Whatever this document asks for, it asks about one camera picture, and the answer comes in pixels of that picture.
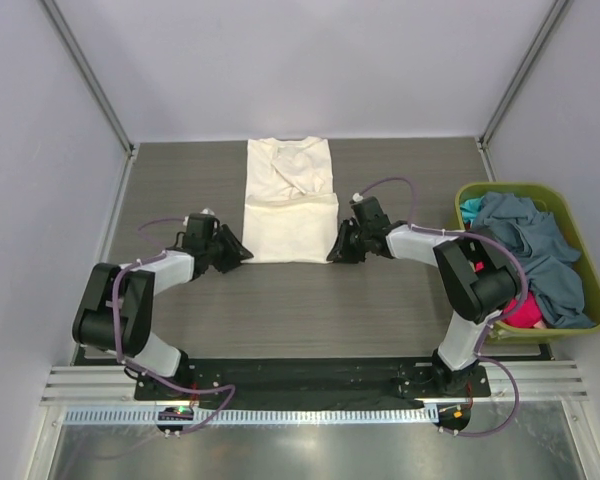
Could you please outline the cream white t shirt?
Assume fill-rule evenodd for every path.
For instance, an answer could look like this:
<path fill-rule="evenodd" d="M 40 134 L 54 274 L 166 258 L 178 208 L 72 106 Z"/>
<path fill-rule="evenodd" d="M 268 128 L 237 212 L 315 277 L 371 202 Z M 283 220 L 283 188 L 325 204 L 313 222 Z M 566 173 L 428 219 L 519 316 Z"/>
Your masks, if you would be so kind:
<path fill-rule="evenodd" d="M 325 264 L 338 229 L 329 143 L 250 139 L 242 244 L 254 264 Z"/>

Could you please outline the olive green plastic bin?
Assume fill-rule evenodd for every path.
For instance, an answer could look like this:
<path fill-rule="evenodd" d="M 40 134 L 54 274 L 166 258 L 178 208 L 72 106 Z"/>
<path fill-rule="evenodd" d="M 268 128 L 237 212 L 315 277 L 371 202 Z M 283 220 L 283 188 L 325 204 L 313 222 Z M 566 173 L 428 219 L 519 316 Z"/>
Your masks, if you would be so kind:
<path fill-rule="evenodd" d="M 580 276 L 583 283 L 585 309 L 584 313 L 595 323 L 589 329 L 520 329 L 514 328 L 500 321 L 494 326 L 492 339 L 495 342 L 506 343 L 550 343 L 552 341 L 594 333 L 600 330 L 600 280 L 592 263 L 574 218 L 564 198 L 549 187 L 532 183 L 472 183 L 461 187 L 455 197 L 455 223 L 459 227 L 469 226 L 464 224 L 460 214 L 460 204 L 468 199 L 483 197 L 488 192 L 512 193 L 518 197 L 532 199 L 541 211 L 554 214 L 556 223 L 567 243 L 581 252 L 581 258 L 573 265 L 573 269 Z"/>

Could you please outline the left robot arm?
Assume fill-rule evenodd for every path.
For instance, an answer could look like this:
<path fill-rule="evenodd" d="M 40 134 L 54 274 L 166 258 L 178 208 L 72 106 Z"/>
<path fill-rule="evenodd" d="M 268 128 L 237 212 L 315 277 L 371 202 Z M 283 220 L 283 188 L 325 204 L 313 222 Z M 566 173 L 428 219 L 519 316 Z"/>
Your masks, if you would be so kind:
<path fill-rule="evenodd" d="M 205 209 L 183 218 L 149 221 L 138 228 L 177 223 L 182 229 L 170 246 L 155 256 L 130 263 L 98 263 L 91 270 L 72 325 L 73 340 L 113 355 L 136 374 L 136 382 L 153 384 L 173 400 L 215 395 L 224 387 L 198 390 L 183 350 L 162 340 L 152 329 L 154 298 L 190 283 L 209 268 L 225 274 L 254 258 L 228 225 Z"/>

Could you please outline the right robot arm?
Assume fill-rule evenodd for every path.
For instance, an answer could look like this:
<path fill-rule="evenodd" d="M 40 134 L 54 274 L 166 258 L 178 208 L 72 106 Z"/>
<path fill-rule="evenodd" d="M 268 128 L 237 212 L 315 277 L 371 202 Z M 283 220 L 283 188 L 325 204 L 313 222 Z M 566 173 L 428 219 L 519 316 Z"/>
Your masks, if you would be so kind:
<path fill-rule="evenodd" d="M 452 317 L 443 341 L 432 353 L 430 380 L 445 396 L 464 390 L 479 366 L 488 330 L 511 301 L 527 291 L 524 269 L 486 233 L 392 222 L 373 196 L 356 194 L 350 206 L 353 216 L 340 224 L 327 260 L 357 264 L 371 253 L 437 268 Z"/>

